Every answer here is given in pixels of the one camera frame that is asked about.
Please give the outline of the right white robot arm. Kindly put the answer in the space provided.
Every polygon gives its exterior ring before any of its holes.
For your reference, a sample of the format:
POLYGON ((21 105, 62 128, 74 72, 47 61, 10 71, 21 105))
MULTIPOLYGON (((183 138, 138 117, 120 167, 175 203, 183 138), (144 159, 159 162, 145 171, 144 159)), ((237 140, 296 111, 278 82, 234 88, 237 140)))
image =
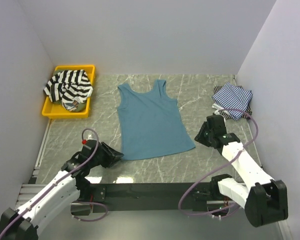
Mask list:
POLYGON ((209 183, 208 196, 216 200, 225 196, 236 202, 254 227, 288 218, 287 186, 282 180, 274 180, 253 160, 240 139, 227 132, 221 115, 208 116, 195 140, 216 149, 244 182, 238 183, 229 174, 214 176, 209 183))

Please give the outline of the teal tank top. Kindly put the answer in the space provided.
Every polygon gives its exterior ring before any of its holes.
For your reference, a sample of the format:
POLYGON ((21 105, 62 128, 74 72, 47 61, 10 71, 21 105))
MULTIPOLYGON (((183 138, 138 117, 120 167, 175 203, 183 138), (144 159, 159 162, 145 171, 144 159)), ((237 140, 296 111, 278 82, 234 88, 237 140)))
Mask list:
POLYGON ((195 148, 182 122, 178 101, 166 93, 167 82, 154 81, 153 88, 139 93, 119 85, 117 107, 121 152, 126 161, 137 161, 187 152, 195 148))

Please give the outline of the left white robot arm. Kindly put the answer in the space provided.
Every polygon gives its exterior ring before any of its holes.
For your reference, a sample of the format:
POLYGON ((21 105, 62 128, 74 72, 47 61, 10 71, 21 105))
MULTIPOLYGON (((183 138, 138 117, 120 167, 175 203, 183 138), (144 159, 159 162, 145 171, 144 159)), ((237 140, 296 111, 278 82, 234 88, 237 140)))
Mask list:
POLYGON ((0 218, 0 240, 37 240, 46 225, 72 203, 107 207, 105 188, 94 190, 86 178, 97 166, 110 168, 123 158, 104 142, 83 140, 83 147, 64 163, 40 192, 16 210, 8 208, 0 218))

